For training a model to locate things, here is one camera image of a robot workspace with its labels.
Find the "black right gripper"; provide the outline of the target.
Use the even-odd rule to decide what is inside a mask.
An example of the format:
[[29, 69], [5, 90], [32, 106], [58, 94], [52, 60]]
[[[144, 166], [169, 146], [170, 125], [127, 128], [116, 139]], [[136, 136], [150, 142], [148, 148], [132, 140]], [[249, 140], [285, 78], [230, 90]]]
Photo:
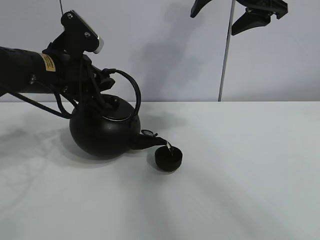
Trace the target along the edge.
[[[212, 0], [195, 0], [190, 9], [190, 17], [195, 18], [211, 1]], [[253, 28], [267, 26], [271, 22], [272, 15], [276, 15], [276, 18], [279, 20], [288, 13], [288, 4], [283, 0], [236, 1], [246, 8], [246, 12], [232, 25], [232, 36]]]

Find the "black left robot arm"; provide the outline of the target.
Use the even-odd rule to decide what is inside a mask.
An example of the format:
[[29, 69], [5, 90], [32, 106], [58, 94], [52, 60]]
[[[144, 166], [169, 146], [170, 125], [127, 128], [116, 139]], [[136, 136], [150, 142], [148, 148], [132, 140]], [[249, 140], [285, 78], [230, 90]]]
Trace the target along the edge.
[[67, 100], [96, 97], [115, 80], [92, 64], [77, 44], [51, 42], [42, 52], [1, 47], [0, 94], [51, 94]]

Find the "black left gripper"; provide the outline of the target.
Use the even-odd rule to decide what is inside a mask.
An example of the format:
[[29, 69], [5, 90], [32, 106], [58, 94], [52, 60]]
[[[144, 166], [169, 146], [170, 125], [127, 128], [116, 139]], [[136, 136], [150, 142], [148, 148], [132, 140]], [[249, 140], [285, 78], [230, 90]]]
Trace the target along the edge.
[[42, 51], [55, 66], [56, 78], [47, 77], [42, 94], [53, 94], [54, 91], [65, 93], [77, 102], [94, 99], [105, 105], [101, 91], [110, 89], [115, 81], [92, 65], [91, 59], [84, 52], [98, 53], [99, 42], [51, 42]]

